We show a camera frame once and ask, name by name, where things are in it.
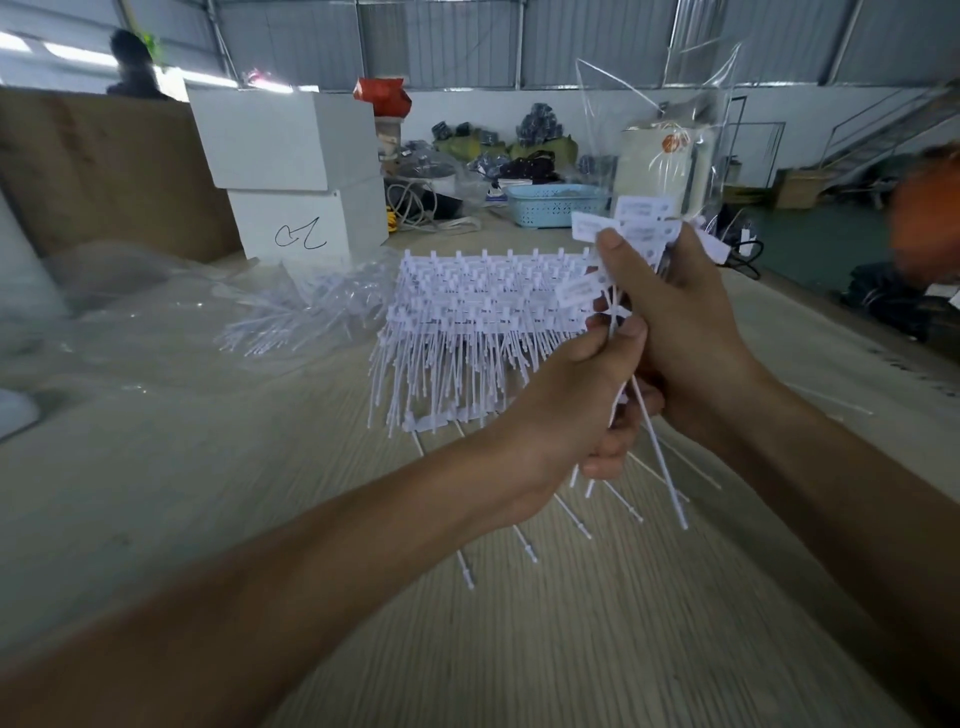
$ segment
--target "red bag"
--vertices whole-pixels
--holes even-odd
[[[357,79],[353,98],[373,104],[374,116],[405,119],[414,105],[403,90],[403,79]]]

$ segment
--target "person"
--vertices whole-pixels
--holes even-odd
[[[150,49],[139,37],[130,31],[116,31],[110,37],[110,52],[117,59],[120,83],[110,86],[108,94],[173,101],[157,85]]]
[[[960,506],[754,359],[690,227],[667,280],[613,231],[598,248],[637,311],[610,341],[594,322],[484,429],[10,666],[0,724],[257,723],[361,620],[455,549],[536,514],[575,464],[617,477],[639,408],[608,426],[611,402],[637,371],[647,406],[742,475],[956,700]]]

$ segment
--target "finger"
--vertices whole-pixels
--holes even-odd
[[[635,400],[627,400],[626,404],[617,407],[616,419],[613,421],[615,429],[630,429],[634,433],[640,431],[640,422],[643,420],[643,414],[640,412],[640,405]]]
[[[595,331],[602,333],[603,329],[598,328]],[[634,375],[646,341],[646,322],[639,316],[631,316],[616,330],[607,346],[593,357],[591,364],[596,367],[599,376],[619,389],[623,382]]]
[[[643,396],[643,404],[647,408],[647,414],[651,417],[656,417],[666,407],[666,398],[663,396],[663,392],[654,385],[643,381],[639,376],[636,378],[636,383],[640,387],[640,394]],[[632,388],[628,388],[628,392],[630,392],[630,396],[632,397],[634,393],[631,390]],[[641,417],[639,406],[633,400],[631,400],[631,404],[636,407],[637,416]]]
[[[597,446],[590,454],[600,457],[620,457],[626,455],[627,450],[634,446],[634,440],[636,440],[638,430],[639,425],[637,425],[636,429],[632,427],[609,429],[603,434],[600,442],[597,443]]]
[[[623,455],[618,457],[591,455],[580,466],[580,472],[592,480],[613,480],[623,474]]]
[[[680,288],[695,288],[706,278],[718,275],[713,261],[707,257],[697,231],[684,223],[677,242],[670,249],[667,282]]]
[[[589,328],[587,333],[582,333],[575,339],[562,343],[553,355],[566,361],[586,361],[598,354],[606,341],[607,329],[605,327]]]
[[[629,294],[634,311],[656,315],[663,299],[670,295],[670,287],[657,277],[640,254],[612,230],[600,231],[597,235],[597,252],[607,273]]]

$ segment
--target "wooden board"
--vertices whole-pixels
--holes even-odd
[[[100,240],[200,262],[240,250],[179,102],[0,88],[0,184],[41,256]]]
[[[401,233],[390,245],[416,255],[579,247],[569,231],[483,220],[478,233]],[[748,345],[777,376],[834,398],[811,401],[960,496],[952,400],[762,284],[732,272],[725,283]],[[367,429],[369,354],[368,343],[218,397],[147,378],[134,380],[146,392],[122,381],[38,385],[46,419],[0,444],[0,646],[416,458],[409,435]],[[592,541],[551,502],[523,525],[538,564],[510,530],[467,545],[474,591],[451,555],[307,676],[270,725],[923,724],[889,640],[745,483],[658,428],[692,500],[688,531],[641,439],[646,468],[631,461],[616,486],[643,524],[605,489],[587,500],[583,484],[564,486]],[[423,443],[456,436],[447,427]]]

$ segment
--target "handwritten marking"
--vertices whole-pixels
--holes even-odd
[[[317,221],[318,221],[318,220],[320,220],[320,217],[319,217],[319,216],[318,216],[318,217],[315,217],[313,220],[311,220],[311,221],[310,221],[309,223],[307,223],[306,225],[304,225],[304,226],[302,226],[302,227],[300,227],[300,228],[295,228],[295,229],[293,229],[293,230],[290,229],[290,226],[289,226],[289,225],[281,226],[280,229],[279,229],[278,231],[276,231],[276,235],[274,235],[274,242],[277,244],[277,246],[278,246],[279,248],[286,248],[288,245],[293,245],[293,244],[296,243],[298,240],[300,240],[300,236],[299,236],[299,235],[297,235],[296,237],[294,237],[294,233],[295,233],[295,232],[306,231],[306,232],[303,234],[303,248],[304,248],[305,250],[308,250],[308,251],[315,251],[315,250],[317,250],[318,248],[322,248],[324,245],[326,245],[326,243],[327,243],[326,240],[325,240],[324,242],[322,242],[320,245],[307,245],[307,244],[306,244],[306,241],[307,241],[307,239],[310,237],[310,233],[313,232],[313,228],[314,228],[314,226],[317,224]]]

